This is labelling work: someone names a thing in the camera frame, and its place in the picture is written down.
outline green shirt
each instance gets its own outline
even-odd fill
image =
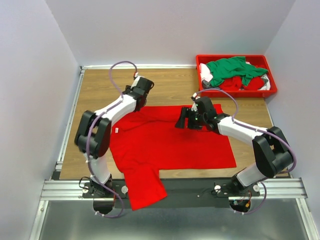
[[[221,58],[206,65],[213,75],[210,81],[213,87],[218,87],[225,79],[234,76],[242,76],[242,84],[248,86],[252,78],[262,76],[268,72],[267,69],[247,64],[245,56]]]

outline wooden surface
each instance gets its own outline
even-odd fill
[[[113,78],[121,89],[133,82],[132,69],[116,69]],[[189,105],[190,97],[198,90],[197,71],[195,69],[141,69],[139,74],[152,80],[154,88],[147,97],[147,106]],[[60,179],[77,180],[89,176],[85,158],[74,144],[75,134],[84,111],[95,111],[112,103],[119,96],[110,83],[108,70],[86,70],[75,109],[70,137],[64,156]],[[225,113],[232,115],[235,104],[229,98],[212,98],[212,102],[221,104]],[[236,119],[255,126],[272,126],[263,98],[237,98],[239,113]],[[253,149],[236,139],[229,138],[237,167],[224,169],[179,169],[160,170],[161,178],[209,178],[231,177],[235,173],[255,162]],[[112,154],[107,152],[108,168],[114,179],[124,178],[119,172]]]

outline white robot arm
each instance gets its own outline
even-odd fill
[[[255,163],[235,174],[230,183],[226,184],[225,192],[238,195],[258,181],[273,178],[294,162],[292,154],[284,144],[285,142],[288,145],[288,142],[280,128],[256,127],[235,120],[228,114],[217,114],[207,96],[192,99],[194,106],[182,107],[176,128],[184,128],[187,118],[189,129],[206,127],[209,131],[233,137],[253,147]]]
[[[146,104],[148,93],[154,85],[152,81],[142,76],[136,76],[133,84],[131,86],[127,85],[122,96],[116,101],[95,112],[85,111],[83,113],[74,143],[83,152],[86,160],[88,160],[86,145],[89,128],[97,116],[105,113],[96,122],[97,131],[91,134],[89,140],[90,166],[102,184],[105,184],[111,176],[107,166],[106,152],[110,144],[112,126],[128,113],[139,111]]]

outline red t-shirt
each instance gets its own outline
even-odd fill
[[[222,113],[221,105],[214,105]],[[113,127],[110,149],[124,174],[132,210],[147,207],[167,193],[159,170],[235,168],[228,137],[175,128],[182,106],[145,106]]]

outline cable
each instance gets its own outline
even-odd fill
[[[250,203],[251,202],[251,198],[252,198],[252,193],[251,193],[251,191],[249,190],[249,195],[250,195],[250,197],[249,197],[249,201],[248,201],[248,203]]]
[[[85,189],[85,190],[89,190],[89,187],[87,187],[87,186],[81,186],[80,184],[81,184],[81,182],[83,181],[83,179],[87,179],[87,180],[89,180],[89,182],[91,183],[91,178],[90,177],[87,177],[87,176],[83,176],[82,178],[80,178],[80,180],[79,180],[79,188],[81,188],[81,189]]]
[[[237,204],[240,204],[243,202],[243,200],[247,197],[247,193],[244,195],[243,198],[241,198],[239,201],[237,201]]]
[[[267,134],[267,135],[269,135],[269,136],[277,139],[278,141],[280,141],[283,145],[285,145],[285,146],[288,148],[288,150],[289,150],[289,152],[291,153],[291,156],[292,156],[292,158],[293,158],[292,167],[291,167],[290,169],[288,169],[288,170],[279,172],[279,174],[287,174],[287,173],[290,173],[293,169],[295,169],[295,167],[296,167],[296,165],[297,165],[297,156],[296,156],[296,154],[294,153],[293,149],[289,146],[288,143],[286,143],[283,139],[281,139],[280,137],[278,137],[277,135],[275,135],[275,134],[273,134],[273,133],[271,133],[271,132],[268,132],[268,131],[265,131],[265,130],[261,130],[261,129],[258,129],[258,128],[255,128],[255,127],[252,127],[252,126],[248,126],[248,125],[242,124],[242,123],[240,123],[240,122],[238,122],[238,121],[235,120],[235,116],[237,115],[237,113],[238,113],[238,111],[239,111],[239,106],[238,106],[237,101],[236,101],[229,93],[227,93],[227,92],[225,92],[225,91],[223,91],[223,90],[221,90],[221,89],[217,89],[217,88],[207,88],[207,89],[203,89],[203,90],[201,90],[201,91],[196,92],[196,95],[198,95],[198,94],[200,94],[200,93],[202,93],[202,92],[211,91],[211,90],[219,91],[219,92],[227,95],[227,96],[228,96],[229,98],[231,98],[231,100],[235,103],[235,112],[234,112],[234,114],[231,116],[232,121],[233,121],[235,124],[237,124],[237,125],[239,125],[239,126],[241,126],[241,127],[244,127],[244,128],[247,128],[247,129],[250,129],[250,130],[253,130],[253,131],[262,133],[262,134]]]
[[[262,207],[262,205],[265,203],[265,201],[266,201],[266,198],[267,198],[267,187],[266,187],[266,185],[261,181],[261,184],[262,184],[262,186],[263,186],[263,188],[264,188],[264,197],[263,197],[263,199],[262,199],[262,202],[259,204],[259,206],[257,206],[255,209],[253,209],[252,211],[247,211],[247,212],[238,212],[238,213],[240,213],[240,214],[246,214],[246,215],[248,215],[248,214],[253,214],[253,213],[255,213],[256,211],[258,211],[261,207]]]
[[[100,184],[104,189],[106,189],[107,191],[113,193],[121,202],[121,211],[117,214],[117,215],[104,215],[104,214],[101,214],[100,212],[95,212],[95,214],[97,215],[100,215],[104,218],[109,218],[109,219],[114,219],[114,218],[118,218],[121,216],[122,212],[124,211],[125,209],[125,204],[124,204],[124,201],[122,200],[122,198],[119,196],[118,193],[116,193],[115,191],[113,191],[111,188],[105,186],[95,175],[95,173],[93,172],[93,169],[91,167],[91,160],[90,160],[90,138],[91,138],[91,135],[92,135],[92,132],[93,132],[93,129],[95,128],[96,126],[96,123],[97,121],[104,115],[106,114],[108,111],[110,111],[111,109],[115,108],[116,106],[118,106],[120,103],[122,103],[122,101],[124,100],[124,96],[123,96],[123,93],[121,91],[121,89],[118,87],[118,85],[115,83],[115,81],[113,80],[113,77],[112,77],[112,70],[115,66],[119,65],[119,64],[123,64],[123,63],[129,63],[129,64],[132,64],[135,68],[135,73],[133,76],[136,76],[137,73],[138,73],[138,69],[137,69],[137,66],[131,62],[131,61],[119,61],[115,64],[113,64],[111,67],[110,67],[110,70],[109,70],[109,79],[111,81],[111,83],[113,84],[113,86],[118,90],[118,92],[120,93],[120,96],[121,96],[121,99],[116,102],[114,105],[110,106],[107,110],[105,110],[104,112],[102,112],[99,116],[97,116],[90,128],[89,128],[89,132],[88,132],[88,136],[87,136],[87,141],[86,141],[86,146],[85,146],[85,151],[86,151],[86,155],[87,155],[87,158],[88,158],[88,161],[87,161],[87,164],[88,164],[88,168],[89,168],[89,171],[91,173],[91,178],[93,178],[98,184]]]

